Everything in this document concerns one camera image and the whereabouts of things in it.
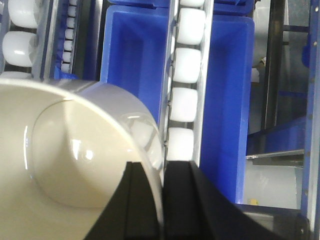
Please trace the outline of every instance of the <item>blue plastic container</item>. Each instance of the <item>blue plastic container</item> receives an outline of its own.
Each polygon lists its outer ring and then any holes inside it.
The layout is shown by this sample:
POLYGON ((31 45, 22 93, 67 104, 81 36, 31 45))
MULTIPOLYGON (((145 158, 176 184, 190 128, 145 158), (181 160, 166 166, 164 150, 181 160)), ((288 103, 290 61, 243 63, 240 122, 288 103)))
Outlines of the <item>blue plastic container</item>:
POLYGON ((213 16, 200 168, 233 203, 242 203, 254 23, 213 16))
POLYGON ((159 122, 168 9, 113 5, 106 16, 100 80, 135 95, 159 122))
MULTIPOLYGON (((136 95, 158 121, 168 12, 107 10, 101 81, 136 95)), ((253 20, 213 17, 201 169, 233 203, 242 201, 254 46, 253 20)))
MULTIPOLYGON (((109 0, 110 3, 142 8, 168 8, 170 0, 109 0)), ((215 0, 214 13, 219 15, 246 16, 254 9, 255 0, 215 0)))

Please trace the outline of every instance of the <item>white ceramic bowl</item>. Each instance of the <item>white ceramic bowl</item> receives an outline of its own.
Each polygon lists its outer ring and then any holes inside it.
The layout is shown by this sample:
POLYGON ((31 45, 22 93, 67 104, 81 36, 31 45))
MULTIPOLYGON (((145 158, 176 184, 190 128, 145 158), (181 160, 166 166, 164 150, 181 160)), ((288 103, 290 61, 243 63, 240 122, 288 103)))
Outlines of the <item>white ceramic bowl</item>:
POLYGON ((0 93, 3 239, 83 239, 115 192, 127 161, 142 163, 161 212, 159 175, 126 122, 139 119, 153 126, 152 136, 158 130, 133 95, 91 83, 79 96, 18 79, 0 79, 0 93))

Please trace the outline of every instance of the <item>industrial machine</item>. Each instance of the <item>industrial machine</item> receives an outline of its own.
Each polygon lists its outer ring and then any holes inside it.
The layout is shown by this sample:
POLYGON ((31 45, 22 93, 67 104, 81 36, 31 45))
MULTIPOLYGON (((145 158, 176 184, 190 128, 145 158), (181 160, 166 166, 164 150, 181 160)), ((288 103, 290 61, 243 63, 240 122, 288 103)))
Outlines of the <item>industrial machine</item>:
POLYGON ((0 13, 0 78, 116 85, 157 123, 163 222, 128 161, 85 239, 320 239, 319 0, 2 0, 0 13))

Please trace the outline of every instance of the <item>white roller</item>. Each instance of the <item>white roller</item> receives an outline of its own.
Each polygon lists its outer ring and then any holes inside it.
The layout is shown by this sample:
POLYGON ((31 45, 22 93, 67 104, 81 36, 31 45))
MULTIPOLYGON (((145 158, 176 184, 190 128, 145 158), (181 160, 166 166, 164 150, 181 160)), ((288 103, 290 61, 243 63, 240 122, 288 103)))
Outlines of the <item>white roller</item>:
POLYGON ((181 8, 176 41, 180 44, 200 44, 204 35, 205 20, 205 11, 194 8, 181 8))
POLYGON ((9 0, 8 12, 11 21, 23 28, 38 27, 39 5, 36 0, 9 0))
POLYGON ((74 30, 73 29, 66 29, 64 32, 65 38, 72 40, 74 39, 74 30))
POLYGON ((62 59, 64 62, 70 63, 71 62, 71 52, 64 51, 62 54, 62 59))
POLYGON ((186 7, 201 7, 205 3, 205 0, 180 0, 180 4, 186 7))
POLYGON ((178 47, 175 50, 173 81, 194 84, 198 81, 201 52, 193 48, 178 47))
POLYGON ((71 51, 72 50, 72 41, 70 41, 70 40, 64 41, 63 48, 66 51, 71 51))
POLYGON ((185 87, 172 89, 170 120, 193 122, 197 114, 198 92, 185 87))
POLYGON ((2 41, 4 59, 11 65, 32 67, 37 51, 37 35, 24 31, 9 31, 2 41))
POLYGON ((190 161, 194 153, 194 131, 181 127, 168 129, 168 161, 190 161))
POLYGON ((22 71, 4 71, 0 79, 32 79, 32 74, 22 71))
POLYGON ((66 19, 66 26, 70 29, 74 29, 75 28, 75 18, 74 17, 68 17, 66 19))
POLYGON ((77 10, 77 8, 75 6, 69 6, 68 7, 68 16, 74 18, 76 16, 76 10, 77 10))
POLYGON ((77 0, 70 0, 69 4, 72 6, 77 6, 77 0))
POLYGON ((61 71, 63 73, 69 73, 70 64, 69 63, 62 63, 61 65, 61 71))

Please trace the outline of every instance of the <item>blue plastic crate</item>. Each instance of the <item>blue plastic crate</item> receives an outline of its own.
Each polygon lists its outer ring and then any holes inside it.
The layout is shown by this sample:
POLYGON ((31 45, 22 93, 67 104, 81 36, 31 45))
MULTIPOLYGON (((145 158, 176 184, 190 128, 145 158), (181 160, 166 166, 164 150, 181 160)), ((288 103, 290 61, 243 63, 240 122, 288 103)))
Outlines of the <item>blue plastic crate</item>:
MULTIPOLYGON (((101 81, 137 96, 159 121, 168 12, 113 5, 107 10, 101 81)), ((213 17, 201 169, 234 203, 242 200, 254 23, 213 17)))
MULTIPOLYGON (((109 0, 110 3, 142 8, 168 8, 170 0, 109 0)), ((246 16, 254 9, 255 0, 215 0, 214 13, 246 16)))
POLYGON ((243 199, 253 45, 251 18, 213 16, 200 168, 233 203, 243 199))
POLYGON ((168 9, 113 5, 105 22, 100 80, 139 98, 159 122, 168 9))

